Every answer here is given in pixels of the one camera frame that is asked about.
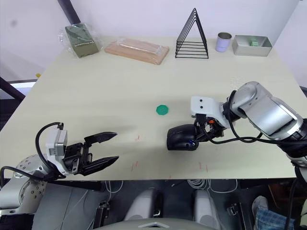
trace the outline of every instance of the beige tabletop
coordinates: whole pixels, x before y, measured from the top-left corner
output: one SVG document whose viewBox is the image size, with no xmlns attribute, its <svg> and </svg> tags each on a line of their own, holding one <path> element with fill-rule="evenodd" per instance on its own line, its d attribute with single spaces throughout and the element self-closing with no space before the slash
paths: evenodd
<svg viewBox="0 0 307 230">
<path fill-rule="evenodd" d="M 191 96 L 225 102 L 233 89 L 258 81 L 275 97 L 307 117 L 307 100 L 292 74 L 273 49 L 268 57 L 235 56 L 208 41 L 209 59 L 175 59 L 176 38 L 142 40 L 169 46 L 160 66 L 125 57 L 97 54 L 81 59 L 63 51 L 0 132 L 0 165 L 16 166 L 35 154 L 34 140 L 44 125 L 59 121 L 68 131 L 68 144 L 103 131 L 117 132 L 108 142 L 91 147 L 93 159 L 119 155 L 110 167 L 67 180 L 137 180 L 190 178 L 294 177 L 290 160 L 277 146 L 265 143 L 201 143 L 196 151 L 168 151 L 169 128 L 191 124 Z M 165 104 L 167 115 L 156 107 Z M 248 122 L 236 123 L 239 135 L 257 135 Z M 225 138 L 233 138 L 230 130 Z M 45 151 L 47 132 L 41 137 Z"/>
</svg>

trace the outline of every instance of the green lid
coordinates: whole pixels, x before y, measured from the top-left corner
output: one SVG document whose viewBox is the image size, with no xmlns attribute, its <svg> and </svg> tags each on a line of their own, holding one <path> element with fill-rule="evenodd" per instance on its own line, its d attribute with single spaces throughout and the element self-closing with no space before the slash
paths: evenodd
<svg viewBox="0 0 307 230">
<path fill-rule="evenodd" d="M 164 104 L 161 104 L 157 107 L 156 109 L 156 112 L 159 114 L 159 115 L 165 115 L 168 113 L 168 107 Z"/>
</svg>

